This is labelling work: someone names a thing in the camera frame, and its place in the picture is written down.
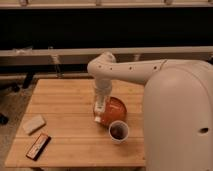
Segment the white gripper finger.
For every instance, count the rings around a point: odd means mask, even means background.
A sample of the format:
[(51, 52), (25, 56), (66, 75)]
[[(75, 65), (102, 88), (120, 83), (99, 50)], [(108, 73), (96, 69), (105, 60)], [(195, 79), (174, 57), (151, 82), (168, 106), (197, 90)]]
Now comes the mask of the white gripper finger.
[(101, 117), (95, 116), (94, 121), (97, 123), (101, 123)]

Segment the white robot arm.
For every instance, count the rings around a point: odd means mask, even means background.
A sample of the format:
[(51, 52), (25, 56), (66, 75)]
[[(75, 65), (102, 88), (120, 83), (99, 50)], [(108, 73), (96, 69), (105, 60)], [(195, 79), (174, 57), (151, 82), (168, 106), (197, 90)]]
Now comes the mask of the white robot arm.
[(113, 79), (140, 84), (147, 171), (213, 171), (213, 65), (160, 59), (118, 63), (105, 52), (88, 63), (95, 110), (106, 110)]

